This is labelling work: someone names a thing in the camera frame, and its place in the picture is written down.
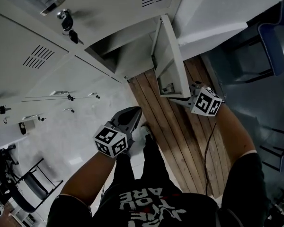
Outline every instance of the person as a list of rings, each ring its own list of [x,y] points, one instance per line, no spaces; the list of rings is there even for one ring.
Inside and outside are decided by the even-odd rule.
[[[262,227],[268,199],[253,141],[226,104],[221,105],[216,121],[232,165],[220,210],[212,198],[182,193],[170,181],[158,145],[150,129],[143,126],[146,143],[141,179],[134,179],[130,157],[120,154],[114,180],[91,216],[88,206],[115,164],[115,159],[98,152],[65,184],[51,206],[47,226]]]

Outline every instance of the shelf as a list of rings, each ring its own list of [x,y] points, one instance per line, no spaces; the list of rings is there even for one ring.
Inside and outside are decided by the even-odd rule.
[[[116,75],[135,77],[153,68],[151,60],[152,39],[143,36],[120,48],[116,64]]]
[[[99,56],[103,57],[104,55],[120,48],[121,46],[124,46],[136,39],[156,31],[156,21],[158,21],[158,19],[154,17],[124,28],[96,42],[89,48]]]

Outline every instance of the locker door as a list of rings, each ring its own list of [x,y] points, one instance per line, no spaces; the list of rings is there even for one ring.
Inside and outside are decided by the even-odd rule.
[[[51,96],[54,91],[68,91],[71,96],[81,96],[83,90],[104,78],[113,80],[92,65],[74,56],[38,83],[26,95],[26,99],[30,97],[55,97],[57,95]]]
[[[185,67],[167,15],[157,25],[151,58],[162,97],[190,97]]]
[[[0,15],[0,105],[20,103],[65,54],[63,48]]]

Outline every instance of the wooden plank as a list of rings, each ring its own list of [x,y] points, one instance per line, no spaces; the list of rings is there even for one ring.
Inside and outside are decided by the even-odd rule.
[[[197,189],[197,192],[200,193],[200,194],[205,194],[205,191],[204,191],[204,188],[202,186],[202,182],[201,182],[201,179],[200,179],[200,176],[199,176],[199,173],[198,173],[198,170],[196,168],[196,165],[195,165],[195,161],[194,161],[194,158],[192,157],[191,153],[190,153],[190,150],[189,150],[189,147],[187,145],[187,142],[185,140],[185,137],[184,137],[184,134],[180,128],[180,125],[178,123],[178,120],[169,104],[169,101],[167,98],[164,98],[164,97],[161,97],[160,94],[159,94],[159,89],[158,89],[158,83],[157,83],[157,79],[155,77],[155,74],[153,72],[153,70],[149,70],[147,72],[144,73],[165,116],[166,116],[166,119],[168,120],[168,123],[169,123],[169,126],[170,128],[172,129],[174,135],[175,135],[175,138],[176,138],[176,141],[179,145],[179,148],[182,152],[182,155],[184,157],[184,160],[186,161],[186,164],[187,164],[187,167],[188,167],[188,170],[194,180],[194,183],[195,183],[195,187]]]
[[[186,69],[189,72],[189,75],[191,76],[192,80],[203,82],[195,63],[196,63],[195,58],[190,58],[190,59],[188,59],[184,62]]]
[[[197,138],[199,148],[202,154],[202,159],[204,159],[207,141],[206,141],[206,137],[204,135],[201,123],[199,121],[198,115],[191,113],[188,108],[186,108],[185,111],[192,125],[192,128],[195,132],[195,136]],[[206,155],[206,168],[207,168],[208,178],[209,178],[210,186],[213,192],[213,196],[215,198],[218,198],[220,197],[220,190],[218,186],[216,172],[215,172],[214,165],[213,165],[212,154],[210,151],[208,151]]]
[[[195,166],[198,170],[200,181],[202,183],[204,193],[205,193],[206,177],[205,177],[205,171],[204,171],[203,157],[201,155],[198,142],[195,138],[195,133],[192,129],[189,119],[187,118],[184,107],[174,102],[171,102],[171,101],[169,103],[174,111],[174,114],[178,120],[178,123],[181,127],[181,130],[187,142],[190,153],[194,159]]]
[[[192,176],[189,172],[189,169],[186,165],[186,162],[183,158],[183,155],[179,149],[179,146],[178,146],[178,143],[175,139],[175,136],[169,126],[169,123],[163,113],[163,110],[159,104],[159,102],[157,101],[157,98],[151,88],[151,86],[149,85],[148,83],[148,80],[147,78],[145,77],[144,73],[143,74],[140,74],[138,75],[137,77],[137,80],[139,82],[139,85],[146,97],[146,100],[149,102],[149,105],[157,119],[157,122],[159,124],[159,126],[161,127],[162,129],[162,132],[169,144],[169,147],[176,159],[176,162],[182,172],[182,175],[187,183],[187,186],[190,190],[190,192],[195,192],[197,193],[197,189],[195,187],[195,183],[192,179]]]
[[[199,57],[196,57],[195,59],[195,67],[197,68],[200,77],[205,84],[207,84],[209,87],[213,88],[213,83],[211,79],[209,78],[209,75],[205,69],[205,66],[203,65],[202,60]],[[216,124],[216,119],[214,117],[209,117],[209,122],[211,124],[211,127],[213,129],[214,125]],[[228,174],[229,174],[229,163],[230,160],[228,158],[228,155],[226,153],[226,149],[222,140],[222,136],[220,134],[220,131],[218,129],[215,129],[213,132],[214,139],[217,144],[217,149],[221,161],[221,166],[222,166],[222,172],[223,172],[223,177],[224,177],[224,182],[226,184]]]
[[[192,83],[193,79],[188,70],[188,67],[185,66],[185,68],[186,68],[188,82]],[[193,126],[193,130],[195,132],[195,135],[198,140],[200,150],[202,152],[202,156],[204,159],[207,140],[209,138],[209,135],[211,134],[211,130],[210,132],[208,130],[209,121],[207,118],[205,118],[206,119],[205,120],[204,118],[191,113],[189,109],[186,109],[186,112]],[[206,167],[207,167],[207,172],[209,175],[210,183],[212,186],[213,195],[214,197],[219,197],[223,193],[224,179],[223,179],[223,174],[221,170],[220,160],[218,159],[217,161],[217,158],[218,158],[217,150],[214,148],[213,141],[214,140],[211,139],[209,142],[209,151],[207,152],[207,156],[206,156]]]
[[[205,135],[206,139],[208,140],[211,133],[212,133],[212,128],[210,126],[209,120],[205,116],[198,115],[198,117],[199,117],[199,120],[201,122],[204,135]],[[213,165],[214,165],[214,169],[215,169],[216,175],[217,175],[219,191],[220,191],[220,194],[223,194],[225,184],[224,184],[224,178],[223,178],[223,173],[222,173],[222,166],[221,166],[221,162],[220,162],[220,158],[219,158],[217,145],[216,145],[216,142],[215,142],[213,136],[209,140],[208,145],[209,145],[209,151],[210,151],[212,158],[213,158]]]
[[[183,192],[190,192],[189,188],[187,186],[187,183],[185,182],[185,179],[179,169],[179,166],[169,148],[169,145],[163,135],[163,132],[155,118],[155,115],[153,114],[150,105],[148,104],[144,93],[142,92],[142,89],[137,81],[136,78],[133,78],[130,80],[129,86],[139,104],[139,106],[142,108],[143,114],[148,122],[148,124],[151,127],[152,133],[154,134],[157,143],[159,147],[161,148],[167,162],[169,163],[169,166],[176,178],[176,180],[179,183],[179,186]]]

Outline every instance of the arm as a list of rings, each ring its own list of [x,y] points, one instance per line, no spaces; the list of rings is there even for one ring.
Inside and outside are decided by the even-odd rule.
[[[115,159],[98,152],[65,184],[61,194],[70,195],[91,205],[115,165]]]
[[[222,210],[227,217],[221,225],[237,225],[230,224],[231,221],[237,222],[229,214],[232,211],[243,226],[262,227],[267,216],[268,200],[261,159],[258,154],[243,156],[255,150],[255,146],[228,106],[220,106],[216,120],[232,164],[222,199]]]
[[[255,150],[250,135],[226,104],[220,106],[216,120],[231,165],[246,152]]]

